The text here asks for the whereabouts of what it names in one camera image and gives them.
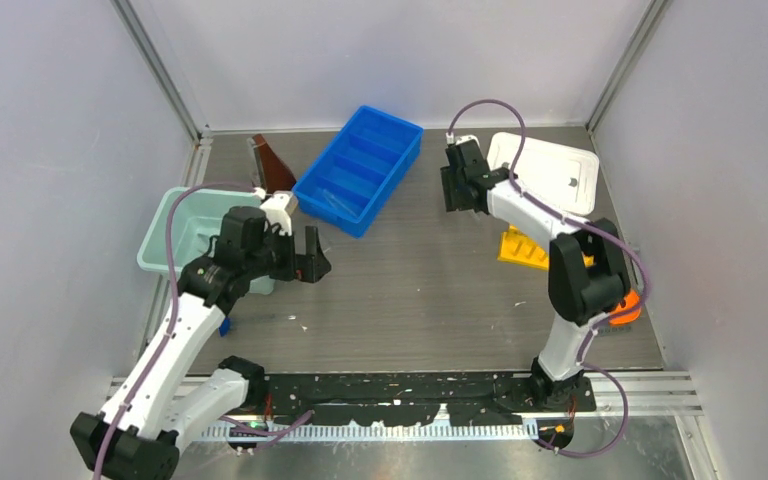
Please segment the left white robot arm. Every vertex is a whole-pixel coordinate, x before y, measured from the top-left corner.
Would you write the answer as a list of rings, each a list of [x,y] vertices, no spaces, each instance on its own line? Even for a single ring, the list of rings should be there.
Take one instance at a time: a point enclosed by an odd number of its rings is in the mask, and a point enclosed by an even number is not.
[[[331,270],[319,232],[304,231],[296,250],[281,207],[231,208],[205,254],[184,266],[155,336],[116,393],[70,427],[94,478],[169,479],[181,454],[227,412],[258,412],[267,398],[264,368],[230,356],[182,399],[174,397],[198,353],[253,281],[316,283]]]

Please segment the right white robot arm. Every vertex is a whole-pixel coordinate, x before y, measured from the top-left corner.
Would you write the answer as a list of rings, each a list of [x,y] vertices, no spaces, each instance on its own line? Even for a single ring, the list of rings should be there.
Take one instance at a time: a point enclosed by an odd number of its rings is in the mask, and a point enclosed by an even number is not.
[[[448,163],[440,175],[447,211],[472,210],[503,220],[549,256],[548,297],[555,317],[525,391],[527,402],[556,410],[579,387],[599,325],[631,291],[615,225],[550,207],[509,169],[491,168],[472,136],[448,138],[445,153]]]

